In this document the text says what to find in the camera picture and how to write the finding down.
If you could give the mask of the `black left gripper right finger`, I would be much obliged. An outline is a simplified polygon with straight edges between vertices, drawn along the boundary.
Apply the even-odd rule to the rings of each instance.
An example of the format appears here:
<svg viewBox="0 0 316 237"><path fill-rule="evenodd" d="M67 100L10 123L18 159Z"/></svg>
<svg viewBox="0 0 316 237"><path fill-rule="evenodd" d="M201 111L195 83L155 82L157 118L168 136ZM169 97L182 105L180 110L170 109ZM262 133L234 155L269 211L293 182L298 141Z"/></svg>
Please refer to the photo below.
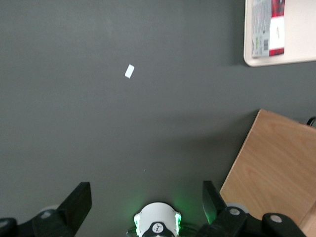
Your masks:
<svg viewBox="0 0 316 237"><path fill-rule="evenodd" d="M304 237L295 222L280 213L256 219L236 206L227 206L212 181L203 181L202 204L208 223L203 237Z"/></svg>

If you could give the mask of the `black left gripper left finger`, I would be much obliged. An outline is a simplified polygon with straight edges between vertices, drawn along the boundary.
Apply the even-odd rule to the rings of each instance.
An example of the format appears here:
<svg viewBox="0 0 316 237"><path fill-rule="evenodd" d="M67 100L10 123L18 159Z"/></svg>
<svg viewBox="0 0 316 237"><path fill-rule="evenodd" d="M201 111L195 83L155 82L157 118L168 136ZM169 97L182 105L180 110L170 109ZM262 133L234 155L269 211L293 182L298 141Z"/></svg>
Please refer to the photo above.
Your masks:
<svg viewBox="0 0 316 237"><path fill-rule="evenodd" d="M2 237L74 237L92 207L91 186L81 182L57 207L40 212L17 224L15 218L1 218Z"/></svg>

